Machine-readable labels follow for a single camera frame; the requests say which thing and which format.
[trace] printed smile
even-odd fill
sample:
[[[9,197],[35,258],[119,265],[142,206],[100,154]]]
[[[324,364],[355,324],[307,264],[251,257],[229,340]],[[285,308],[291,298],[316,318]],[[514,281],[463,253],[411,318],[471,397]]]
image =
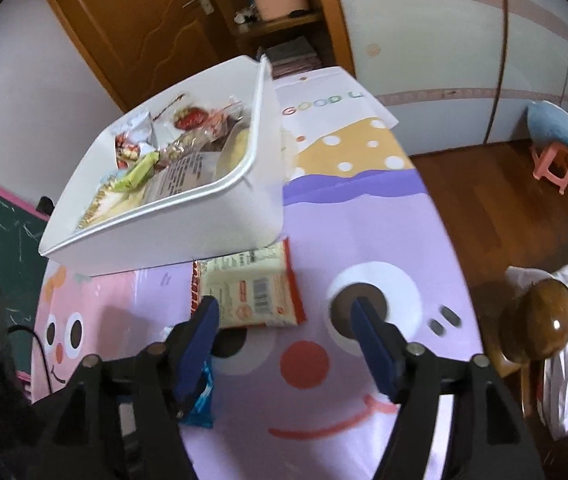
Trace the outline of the printed smile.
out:
[[[55,377],[55,380],[56,380],[58,383],[66,384],[66,381],[65,381],[64,379],[60,379],[58,376],[55,375],[55,365],[53,365],[53,366],[50,368],[50,372],[51,372],[51,374],[53,375],[53,377]]]
[[[360,422],[367,420],[375,412],[397,413],[397,406],[395,406],[394,404],[379,402],[369,394],[366,394],[364,396],[364,404],[366,405],[365,410],[356,413],[351,418],[348,418],[347,420],[344,420],[343,422],[337,423],[334,426],[330,426],[328,428],[311,431],[289,431],[269,428],[269,433],[272,434],[272,436],[276,436],[278,438],[288,438],[289,440],[313,440],[316,438],[324,438],[337,433],[341,433],[346,430],[350,430],[350,428],[355,427]]]

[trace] cartoon eye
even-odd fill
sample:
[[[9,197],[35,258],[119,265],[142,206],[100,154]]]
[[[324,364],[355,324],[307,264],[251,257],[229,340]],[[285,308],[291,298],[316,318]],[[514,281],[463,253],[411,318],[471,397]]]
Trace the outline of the cartoon eye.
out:
[[[365,262],[338,274],[326,291],[324,322],[337,346],[362,355],[350,328],[353,301],[364,296],[379,317],[396,325],[408,341],[422,323],[422,300],[415,282],[402,269],[386,262]]]
[[[82,314],[71,314],[64,329],[64,350],[70,359],[75,359],[82,348],[82,335],[84,332],[84,320]]]
[[[246,375],[268,358],[275,346],[275,330],[264,327],[227,328],[213,342],[213,368],[225,375]]]
[[[57,325],[58,322],[55,319],[55,316],[53,316],[53,314],[48,314],[48,319],[46,320],[46,333],[44,336],[44,350],[47,354],[50,353],[53,348]]]

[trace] green blackboard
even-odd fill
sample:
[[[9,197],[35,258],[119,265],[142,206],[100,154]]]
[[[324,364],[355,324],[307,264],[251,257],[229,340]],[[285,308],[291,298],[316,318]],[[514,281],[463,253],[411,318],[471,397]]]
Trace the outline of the green blackboard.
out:
[[[6,326],[33,327],[46,269],[46,258],[38,253],[46,221],[0,196],[0,298],[5,306]],[[30,372],[31,336],[10,336],[15,365]]]

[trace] blue pillow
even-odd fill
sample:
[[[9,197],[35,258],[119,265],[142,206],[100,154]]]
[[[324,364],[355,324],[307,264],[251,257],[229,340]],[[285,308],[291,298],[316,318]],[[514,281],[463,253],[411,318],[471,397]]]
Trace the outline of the blue pillow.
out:
[[[530,138],[544,148],[558,141],[568,147],[568,113],[548,101],[528,105],[526,123]]]

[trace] door handle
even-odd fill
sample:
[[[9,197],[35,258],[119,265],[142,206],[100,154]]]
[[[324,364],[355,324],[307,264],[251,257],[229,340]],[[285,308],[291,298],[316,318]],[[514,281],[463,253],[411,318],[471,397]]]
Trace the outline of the door handle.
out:
[[[183,4],[182,8],[184,9],[185,7],[188,7],[191,4],[194,4],[195,2],[200,2],[200,6],[202,6],[202,9],[204,10],[205,14],[212,14],[213,13],[213,4],[210,2],[210,0],[189,0],[188,2],[186,2],[185,4]]]
[[[183,4],[182,8],[188,7],[190,4],[194,4],[197,0],[189,0],[185,4]]]

